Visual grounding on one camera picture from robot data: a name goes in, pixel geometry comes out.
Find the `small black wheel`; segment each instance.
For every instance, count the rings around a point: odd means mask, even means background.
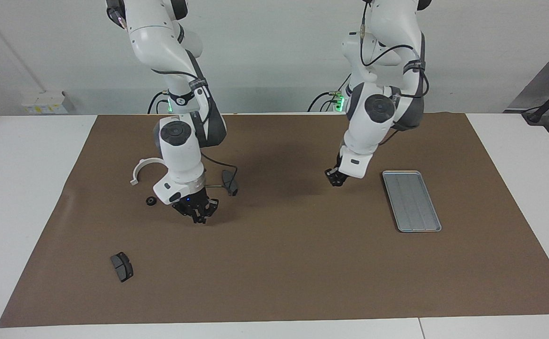
[[[147,198],[147,205],[155,206],[156,204],[157,204],[157,198],[156,197],[148,197]]]

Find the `gray tray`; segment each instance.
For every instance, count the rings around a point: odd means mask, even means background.
[[[385,188],[401,232],[439,232],[442,225],[418,171],[385,171]]]

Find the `metal tray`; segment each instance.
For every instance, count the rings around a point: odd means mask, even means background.
[[[420,172],[385,171],[383,177],[395,223],[401,232],[442,230]]]

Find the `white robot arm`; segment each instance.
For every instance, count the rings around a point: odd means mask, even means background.
[[[107,0],[108,17],[127,30],[138,60],[168,86],[174,115],[160,120],[154,133],[168,172],[153,190],[164,204],[205,223],[218,200],[207,196],[200,149],[219,145],[226,125],[197,64],[201,40],[178,23],[187,13],[185,0]]]
[[[423,117],[423,96],[429,90],[425,36],[417,24],[416,12],[427,8],[431,0],[363,1],[361,32],[350,33],[343,44],[344,55],[352,65],[345,90],[350,125],[335,167],[325,171],[333,186],[343,186],[350,176],[365,176],[389,129],[418,127]],[[372,33],[365,32],[366,26]],[[404,65],[403,87],[378,86],[374,65]]]

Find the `green light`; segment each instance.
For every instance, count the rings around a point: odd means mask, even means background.
[[[339,97],[337,99],[337,104],[335,105],[335,110],[337,112],[343,112],[344,111],[344,104],[345,104],[345,97]]]

